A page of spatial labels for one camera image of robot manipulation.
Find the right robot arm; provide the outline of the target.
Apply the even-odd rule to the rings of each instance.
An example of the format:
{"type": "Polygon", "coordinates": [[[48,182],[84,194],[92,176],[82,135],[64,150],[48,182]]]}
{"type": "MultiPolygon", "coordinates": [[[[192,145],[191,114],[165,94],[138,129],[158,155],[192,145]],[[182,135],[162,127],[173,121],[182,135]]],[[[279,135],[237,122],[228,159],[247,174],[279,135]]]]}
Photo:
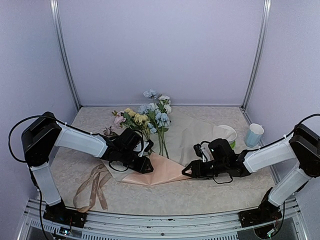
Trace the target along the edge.
{"type": "Polygon", "coordinates": [[[211,161],[193,160],[181,173],[201,179],[213,179],[224,173],[231,178],[242,178],[286,160],[297,160],[294,168],[263,197],[255,212],[260,222],[268,221],[288,197],[320,175],[320,137],[302,123],[290,134],[256,150],[245,149],[236,154],[222,138],[208,143],[208,149],[213,157],[211,161]]]}

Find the pink rose stem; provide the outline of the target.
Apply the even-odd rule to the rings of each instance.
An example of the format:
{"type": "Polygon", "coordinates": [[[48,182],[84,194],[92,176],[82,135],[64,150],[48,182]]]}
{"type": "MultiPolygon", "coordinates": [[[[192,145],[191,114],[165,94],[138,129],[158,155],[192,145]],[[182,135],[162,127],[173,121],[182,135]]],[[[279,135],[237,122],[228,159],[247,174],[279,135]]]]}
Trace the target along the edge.
{"type": "Polygon", "coordinates": [[[115,117],[113,124],[118,129],[122,128],[126,124],[126,122],[130,120],[130,115],[124,110],[114,110],[111,113],[115,117]]]}

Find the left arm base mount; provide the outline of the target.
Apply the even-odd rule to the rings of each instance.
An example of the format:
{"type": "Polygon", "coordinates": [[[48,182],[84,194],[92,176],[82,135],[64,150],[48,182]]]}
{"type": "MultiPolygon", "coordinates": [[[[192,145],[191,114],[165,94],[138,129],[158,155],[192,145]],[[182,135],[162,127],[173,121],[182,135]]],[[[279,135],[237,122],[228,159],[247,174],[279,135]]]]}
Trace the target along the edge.
{"type": "Polygon", "coordinates": [[[52,206],[46,204],[43,218],[54,223],[83,229],[87,219],[87,213],[66,208],[63,200],[61,200],[61,202],[52,206]]]}

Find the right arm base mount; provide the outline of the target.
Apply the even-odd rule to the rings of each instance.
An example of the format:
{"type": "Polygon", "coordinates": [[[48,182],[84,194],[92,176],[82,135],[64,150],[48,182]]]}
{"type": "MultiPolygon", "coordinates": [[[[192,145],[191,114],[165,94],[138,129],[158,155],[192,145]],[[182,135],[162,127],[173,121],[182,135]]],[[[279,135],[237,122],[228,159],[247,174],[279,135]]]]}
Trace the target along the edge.
{"type": "Polygon", "coordinates": [[[265,193],[257,208],[243,210],[238,213],[242,228],[275,221],[276,219],[281,219],[283,217],[280,207],[275,206],[268,201],[272,189],[273,188],[271,187],[265,193]]]}

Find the dried mauve flower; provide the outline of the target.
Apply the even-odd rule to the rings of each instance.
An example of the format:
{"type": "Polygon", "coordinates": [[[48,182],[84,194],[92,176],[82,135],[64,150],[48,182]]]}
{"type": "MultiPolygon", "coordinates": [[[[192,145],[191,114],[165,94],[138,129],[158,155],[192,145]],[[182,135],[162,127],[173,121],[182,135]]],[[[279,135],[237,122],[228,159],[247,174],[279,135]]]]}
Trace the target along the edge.
{"type": "Polygon", "coordinates": [[[104,130],[103,130],[103,134],[107,137],[111,137],[111,136],[114,136],[115,133],[113,132],[112,130],[112,127],[106,127],[104,130]]]}

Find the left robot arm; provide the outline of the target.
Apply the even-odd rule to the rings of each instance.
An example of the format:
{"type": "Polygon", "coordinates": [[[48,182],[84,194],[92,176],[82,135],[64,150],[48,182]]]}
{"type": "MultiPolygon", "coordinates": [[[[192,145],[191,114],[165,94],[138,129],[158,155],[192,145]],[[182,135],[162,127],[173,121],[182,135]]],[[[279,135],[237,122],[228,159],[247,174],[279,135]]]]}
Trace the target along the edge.
{"type": "Polygon", "coordinates": [[[151,160],[145,156],[153,142],[145,141],[135,130],[125,129],[114,136],[90,133],[58,120],[49,111],[31,119],[34,121],[21,134],[24,160],[45,200],[46,211],[61,223],[70,218],[70,211],[53,179],[49,164],[53,149],[79,152],[108,163],[118,162],[140,174],[154,170],[151,160]]]}

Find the yellow rose bunch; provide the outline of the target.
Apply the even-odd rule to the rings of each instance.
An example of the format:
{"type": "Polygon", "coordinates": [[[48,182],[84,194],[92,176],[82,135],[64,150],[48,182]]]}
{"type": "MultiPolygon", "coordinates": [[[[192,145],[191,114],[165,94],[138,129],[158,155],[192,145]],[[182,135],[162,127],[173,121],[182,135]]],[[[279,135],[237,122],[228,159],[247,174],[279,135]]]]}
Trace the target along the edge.
{"type": "Polygon", "coordinates": [[[149,117],[145,114],[139,114],[130,108],[126,108],[123,113],[125,118],[124,125],[132,130],[140,131],[141,134],[147,139],[150,139],[150,123],[149,117]]]}

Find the white rose stem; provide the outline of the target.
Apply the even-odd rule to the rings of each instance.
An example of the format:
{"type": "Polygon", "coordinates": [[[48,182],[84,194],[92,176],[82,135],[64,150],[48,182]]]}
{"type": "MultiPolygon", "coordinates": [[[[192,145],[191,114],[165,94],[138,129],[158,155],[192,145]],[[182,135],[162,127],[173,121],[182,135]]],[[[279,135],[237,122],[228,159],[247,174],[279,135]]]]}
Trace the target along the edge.
{"type": "Polygon", "coordinates": [[[169,104],[165,104],[163,106],[163,112],[167,113],[167,114],[170,114],[172,112],[172,107],[169,104]]]}

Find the pink wrapping paper sheet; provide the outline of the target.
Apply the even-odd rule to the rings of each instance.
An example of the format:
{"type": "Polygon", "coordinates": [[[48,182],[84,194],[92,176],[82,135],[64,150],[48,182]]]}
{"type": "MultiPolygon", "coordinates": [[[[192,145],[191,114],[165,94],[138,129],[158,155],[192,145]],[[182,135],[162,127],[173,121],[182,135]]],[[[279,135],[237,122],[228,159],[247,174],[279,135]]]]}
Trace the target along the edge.
{"type": "Polygon", "coordinates": [[[159,155],[158,136],[151,135],[154,142],[153,153],[148,158],[153,166],[151,173],[139,173],[126,169],[120,162],[112,162],[113,168],[104,163],[111,176],[117,181],[128,184],[155,186],[169,182],[188,179],[182,175],[182,170],[197,157],[193,146],[202,141],[212,142],[220,139],[224,132],[219,126],[192,118],[178,110],[169,115],[171,120],[168,131],[165,133],[165,143],[169,158],[159,155]]]}

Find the white pink flower stem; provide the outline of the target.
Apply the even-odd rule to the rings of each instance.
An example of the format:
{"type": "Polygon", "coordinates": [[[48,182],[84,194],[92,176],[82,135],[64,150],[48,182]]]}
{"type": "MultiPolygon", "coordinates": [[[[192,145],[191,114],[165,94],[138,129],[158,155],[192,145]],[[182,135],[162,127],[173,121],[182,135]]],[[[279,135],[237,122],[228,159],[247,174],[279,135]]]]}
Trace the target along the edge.
{"type": "Polygon", "coordinates": [[[167,95],[160,95],[158,100],[162,105],[171,105],[171,98],[167,95]]]}

